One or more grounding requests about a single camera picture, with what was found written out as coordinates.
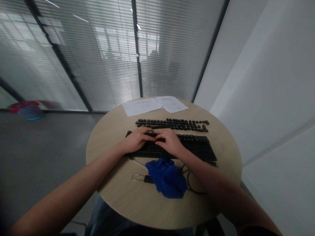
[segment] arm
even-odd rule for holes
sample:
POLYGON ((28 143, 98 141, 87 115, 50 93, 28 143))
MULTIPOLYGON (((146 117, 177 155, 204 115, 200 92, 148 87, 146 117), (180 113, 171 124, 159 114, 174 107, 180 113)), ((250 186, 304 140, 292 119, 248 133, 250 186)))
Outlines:
POLYGON ((33 206, 9 229, 8 234, 59 233, 84 206, 122 156, 139 150, 147 140, 155 141, 154 138, 144 135, 149 131, 153 130, 140 127, 120 143, 106 150, 33 206))
POLYGON ((252 197, 218 172, 215 167, 204 163, 185 149, 173 131, 162 130, 156 136, 156 139, 159 138, 164 138, 165 143, 156 142, 156 144, 180 159, 190 169, 204 186, 211 201, 235 225, 238 233, 247 226, 261 226, 282 235, 267 213, 252 197))

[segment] blue towel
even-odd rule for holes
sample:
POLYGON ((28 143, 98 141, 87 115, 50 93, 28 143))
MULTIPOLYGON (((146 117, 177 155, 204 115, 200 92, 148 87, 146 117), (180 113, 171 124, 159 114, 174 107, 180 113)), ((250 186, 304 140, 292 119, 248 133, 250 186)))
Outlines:
POLYGON ((160 158, 146 163, 145 166, 158 192, 162 192, 166 198, 183 198, 187 189, 186 179, 174 165, 174 161, 160 158))

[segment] black keyboard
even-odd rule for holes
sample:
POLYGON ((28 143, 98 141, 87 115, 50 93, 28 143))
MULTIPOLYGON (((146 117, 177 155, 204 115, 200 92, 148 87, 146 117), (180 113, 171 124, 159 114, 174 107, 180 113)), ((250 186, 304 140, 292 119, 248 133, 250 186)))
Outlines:
POLYGON ((180 120, 167 118, 166 120, 146 120, 138 119, 136 125, 138 127, 145 126, 152 129, 170 128, 177 130, 192 130, 197 132, 209 132, 206 125, 209 125, 209 121, 194 121, 194 120, 180 120))
MULTIPOLYGON (((126 137, 131 134, 131 131, 127 132, 126 137)), ((145 133, 151 137, 156 137, 156 133, 145 133)), ((206 136, 195 136, 195 135, 177 135, 183 146, 195 154, 198 158, 203 161, 216 161, 217 158, 210 146, 210 142, 206 136)), ((158 139, 158 141, 165 142, 165 139, 158 139)), ((177 159, 173 155, 169 154, 160 146, 156 145, 153 141, 147 141, 143 147, 132 153, 128 153, 128 157, 152 157, 152 158, 166 158, 166 159, 177 159)))

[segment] window blind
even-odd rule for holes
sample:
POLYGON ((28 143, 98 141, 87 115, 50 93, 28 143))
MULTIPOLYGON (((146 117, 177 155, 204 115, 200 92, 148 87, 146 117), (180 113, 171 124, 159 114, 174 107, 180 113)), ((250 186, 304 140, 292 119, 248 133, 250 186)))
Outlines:
POLYGON ((43 109, 87 110, 23 1, 0 2, 0 75, 43 109))
POLYGON ((16 102, 17 100, 15 100, 10 94, 0 87, 0 108, 5 109, 16 102))
POLYGON ((191 101, 223 0, 136 0, 143 96, 191 101))
POLYGON ((35 2, 94 111, 140 97, 130 0, 35 2))

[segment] blue basket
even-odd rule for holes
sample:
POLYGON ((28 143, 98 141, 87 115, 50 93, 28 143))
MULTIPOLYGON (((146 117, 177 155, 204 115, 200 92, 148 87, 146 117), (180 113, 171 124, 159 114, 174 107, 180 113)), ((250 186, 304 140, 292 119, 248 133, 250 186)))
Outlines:
POLYGON ((25 108, 21 108, 17 113, 28 120, 38 120, 44 116, 44 113, 38 105, 30 105, 25 108))

